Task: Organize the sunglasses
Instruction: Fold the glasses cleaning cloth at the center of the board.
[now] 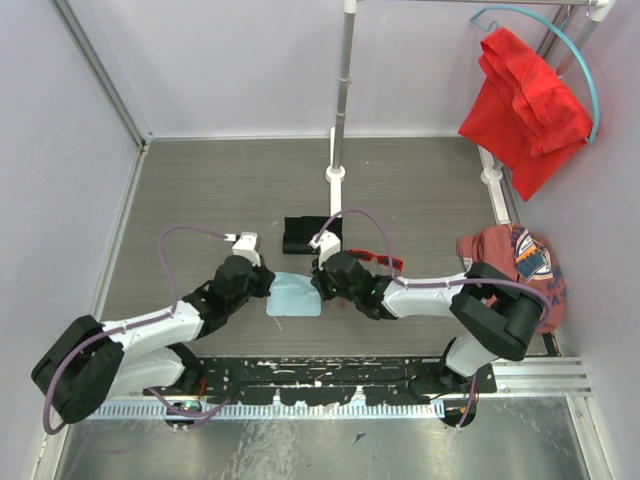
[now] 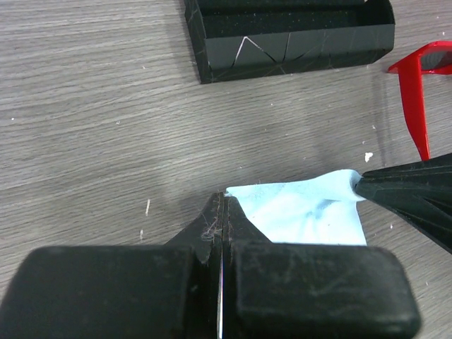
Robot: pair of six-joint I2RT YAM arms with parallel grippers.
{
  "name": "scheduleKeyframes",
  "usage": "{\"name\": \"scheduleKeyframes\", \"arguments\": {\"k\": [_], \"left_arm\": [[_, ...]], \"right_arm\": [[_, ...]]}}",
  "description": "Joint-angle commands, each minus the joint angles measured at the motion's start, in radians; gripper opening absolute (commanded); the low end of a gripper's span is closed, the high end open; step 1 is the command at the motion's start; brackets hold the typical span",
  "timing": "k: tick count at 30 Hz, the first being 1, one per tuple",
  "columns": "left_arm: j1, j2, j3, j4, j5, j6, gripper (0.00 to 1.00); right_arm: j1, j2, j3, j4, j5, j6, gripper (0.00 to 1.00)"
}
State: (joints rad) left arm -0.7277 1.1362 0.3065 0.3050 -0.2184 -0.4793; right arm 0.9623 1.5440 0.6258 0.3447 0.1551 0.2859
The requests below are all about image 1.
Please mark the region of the black sunglasses case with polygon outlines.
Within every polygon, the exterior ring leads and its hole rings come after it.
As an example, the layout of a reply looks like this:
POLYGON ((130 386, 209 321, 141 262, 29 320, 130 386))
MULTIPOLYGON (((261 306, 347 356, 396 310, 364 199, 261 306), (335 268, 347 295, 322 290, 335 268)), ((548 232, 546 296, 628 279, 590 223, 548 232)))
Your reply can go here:
POLYGON ((320 232, 328 216, 298 216, 284 218, 284 232, 282 235, 282 253, 285 255, 314 255, 310 242, 320 232))

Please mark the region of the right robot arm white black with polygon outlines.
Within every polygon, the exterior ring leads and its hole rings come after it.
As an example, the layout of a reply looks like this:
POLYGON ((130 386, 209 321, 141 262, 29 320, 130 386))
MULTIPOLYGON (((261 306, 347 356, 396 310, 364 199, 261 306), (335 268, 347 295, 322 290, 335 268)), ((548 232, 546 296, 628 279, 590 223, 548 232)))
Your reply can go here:
POLYGON ((457 320, 465 333, 438 362, 438 382, 459 394, 495 360, 521 361, 551 304, 535 289, 484 262, 442 279, 372 274, 355 255, 339 251, 312 262, 312 285, 323 301, 341 298, 373 320, 434 316, 457 320))

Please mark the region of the light blue cleaning cloth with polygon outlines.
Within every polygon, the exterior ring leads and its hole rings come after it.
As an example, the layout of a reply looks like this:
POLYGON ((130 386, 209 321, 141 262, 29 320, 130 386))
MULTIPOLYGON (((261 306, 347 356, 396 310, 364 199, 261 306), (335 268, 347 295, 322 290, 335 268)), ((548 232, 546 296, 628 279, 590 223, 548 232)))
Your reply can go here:
POLYGON ((322 301, 306 275, 276 272, 267 297, 266 313, 272 317, 318 317, 322 301))

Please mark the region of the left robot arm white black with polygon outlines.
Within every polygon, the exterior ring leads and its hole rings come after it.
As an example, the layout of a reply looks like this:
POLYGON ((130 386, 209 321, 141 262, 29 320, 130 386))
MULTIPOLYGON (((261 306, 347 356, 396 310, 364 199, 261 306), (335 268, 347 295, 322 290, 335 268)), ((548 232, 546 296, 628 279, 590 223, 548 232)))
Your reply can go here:
POLYGON ((71 425, 112 397, 150 387, 191 395, 204 373, 187 343, 221 329, 250 299, 269 296, 274 279, 264 264, 231 255, 173 306, 120 321, 76 318, 31 372, 44 415, 71 425))

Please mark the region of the red sunglasses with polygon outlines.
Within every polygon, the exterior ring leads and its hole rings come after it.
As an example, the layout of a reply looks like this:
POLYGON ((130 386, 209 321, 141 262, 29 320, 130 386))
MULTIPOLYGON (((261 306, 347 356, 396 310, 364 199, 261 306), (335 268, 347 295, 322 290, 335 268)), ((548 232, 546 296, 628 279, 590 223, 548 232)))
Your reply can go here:
POLYGON ((401 274, 404 261, 400 258, 386 254, 376 254, 368 250, 349 249, 348 253, 355 259, 363 262, 375 262, 379 265, 390 267, 394 273, 401 274))

